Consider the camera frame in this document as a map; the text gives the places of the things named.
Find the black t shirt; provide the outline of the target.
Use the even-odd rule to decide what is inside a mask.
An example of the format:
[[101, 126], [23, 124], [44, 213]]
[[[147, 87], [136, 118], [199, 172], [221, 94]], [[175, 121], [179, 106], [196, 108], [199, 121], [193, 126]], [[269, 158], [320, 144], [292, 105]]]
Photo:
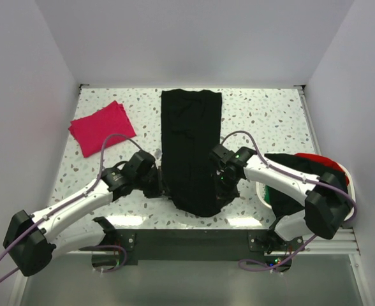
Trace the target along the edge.
[[216, 194], [209, 159], [220, 142], [221, 93], [174, 89], [161, 93], [161, 171], [173, 204], [212, 217], [232, 201]]

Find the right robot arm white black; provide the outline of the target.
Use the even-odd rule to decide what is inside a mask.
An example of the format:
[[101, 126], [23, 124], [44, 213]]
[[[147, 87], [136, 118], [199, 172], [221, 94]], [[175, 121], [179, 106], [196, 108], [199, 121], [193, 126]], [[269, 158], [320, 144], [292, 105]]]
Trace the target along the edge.
[[295, 200], [303, 209], [276, 219], [267, 235], [269, 246], [283, 250], [296, 237], [314, 234], [330, 240], [357, 213], [356, 202], [331, 173], [320, 176], [291, 169], [241, 147], [237, 152], [216, 145], [210, 160], [216, 168], [220, 196], [232, 196], [240, 180], [269, 186]]

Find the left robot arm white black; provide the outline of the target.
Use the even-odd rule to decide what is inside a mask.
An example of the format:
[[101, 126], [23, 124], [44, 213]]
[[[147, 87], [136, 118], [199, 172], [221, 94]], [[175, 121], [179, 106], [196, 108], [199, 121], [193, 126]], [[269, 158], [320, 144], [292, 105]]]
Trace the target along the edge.
[[146, 198], [161, 196], [155, 157], [139, 150], [130, 160], [101, 170], [96, 179], [65, 200], [32, 214], [13, 215], [3, 246], [26, 277], [44, 269], [67, 243], [61, 233], [94, 210], [125, 197], [134, 190]]

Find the white laundry basket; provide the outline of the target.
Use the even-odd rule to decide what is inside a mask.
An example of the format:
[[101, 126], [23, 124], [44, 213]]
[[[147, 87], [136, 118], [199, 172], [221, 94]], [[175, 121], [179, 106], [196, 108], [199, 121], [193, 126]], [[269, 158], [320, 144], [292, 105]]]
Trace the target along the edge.
[[[354, 201], [356, 201], [355, 186], [354, 186], [351, 174], [349, 173], [347, 168], [345, 168], [342, 164], [337, 163], [337, 165], [343, 170], [343, 172], [345, 173], [345, 176], [348, 178], [348, 183], [347, 183], [348, 194], [353, 198]], [[271, 209], [272, 207], [270, 203], [265, 201], [266, 188], [267, 186], [265, 184], [256, 182], [256, 194], [257, 194], [258, 199], [261, 201], [261, 203], [265, 207]], [[345, 217], [344, 221], [350, 221], [351, 218], [354, 216], [354, 213], [355, 213], [355, 209], [353, 208], [351, 209], [351, 212]]]

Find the green garment in basket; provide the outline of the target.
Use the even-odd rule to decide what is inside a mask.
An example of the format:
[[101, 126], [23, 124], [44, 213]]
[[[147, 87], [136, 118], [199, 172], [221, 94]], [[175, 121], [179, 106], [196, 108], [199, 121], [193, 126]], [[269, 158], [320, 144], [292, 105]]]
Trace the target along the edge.
[[269, 188], [269, 186], [265, 186], [264, 191], [265, 191], [265, 194], [264, 194], [263, 199], [264, 199], [266, 204], [270, 205], [270, 188]]

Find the black clothes in basket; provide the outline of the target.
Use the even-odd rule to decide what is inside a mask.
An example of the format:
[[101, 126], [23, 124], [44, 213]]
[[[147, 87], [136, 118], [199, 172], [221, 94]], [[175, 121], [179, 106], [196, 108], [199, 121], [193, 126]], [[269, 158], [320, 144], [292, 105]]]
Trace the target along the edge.
[[340, 180], [330, 172], [309, 174], [291, 169], [266, 157], [254, 156], [246, 168], [246, 177], [286, 194], [302, 210], [284, 214], [285, 222], [306, 224], [342, 224], [353, 209], [353, 201]]

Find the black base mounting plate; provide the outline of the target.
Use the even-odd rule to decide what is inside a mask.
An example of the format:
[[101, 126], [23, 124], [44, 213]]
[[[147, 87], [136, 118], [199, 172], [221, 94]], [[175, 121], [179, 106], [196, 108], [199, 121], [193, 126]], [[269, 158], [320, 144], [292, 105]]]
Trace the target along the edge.
[[272, 252], [295, 251], [302, 237], [285, 242], [264, 229], [116, 229], [105, 235], [96, 251], [108, 258], [94, 263], [113, 263], [123, 259], [122, 251], [107, 248], [118, 245], [128, 253], [126, 264], [139, 261], [263, 261]]

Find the folded pink red t shirt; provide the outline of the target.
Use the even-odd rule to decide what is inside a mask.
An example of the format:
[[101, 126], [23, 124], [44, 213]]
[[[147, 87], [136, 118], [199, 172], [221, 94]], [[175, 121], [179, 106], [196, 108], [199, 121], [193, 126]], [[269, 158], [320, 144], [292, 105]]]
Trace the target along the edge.
[[123, 104], [116, 101], [92, 115], [71, 121], [68, 130], [78, 142], [84, 158], [98, 153], [111, 134], [136, 136]]

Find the red garment in basket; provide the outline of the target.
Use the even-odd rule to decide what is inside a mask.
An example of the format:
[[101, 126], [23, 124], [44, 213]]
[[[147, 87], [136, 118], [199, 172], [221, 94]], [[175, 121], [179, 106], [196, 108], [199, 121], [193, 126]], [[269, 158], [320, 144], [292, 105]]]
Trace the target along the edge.
[[301, 161], [305, 163], [307, 173], [322, 175], [327, 171], [333, 173], [343, 185], [349, 186], [346, 171], [335, 161], [316, 154], [296, 153], [295, 156], [301, 158]]

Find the aluminium frame rail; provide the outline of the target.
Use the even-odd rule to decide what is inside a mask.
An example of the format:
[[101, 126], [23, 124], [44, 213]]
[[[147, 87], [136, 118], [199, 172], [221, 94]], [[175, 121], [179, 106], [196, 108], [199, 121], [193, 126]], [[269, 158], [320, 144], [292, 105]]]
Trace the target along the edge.
[[[103, 229], [99, 225], [87, 229], [82, 226], [78, 232], [75, 232], [74, 229], [66, 229], [55, 238], [48, 238], [47, 242], [55, 246], [53, 256], [58, 256], [71, 251], [90, 250], [92, 247], [97, 246], [103, 237], [112, 230], [117, 229]], [[303, 244], [311, 237], [311, 234], [302, 236]], [[301, 245], [299, 248], [310, 251], [323, 250], [329, 253], [354, 253], [358, 251], [356, 238], [351, 229], [338, 231], [331, 240], [317, 237], [308, 246]]]

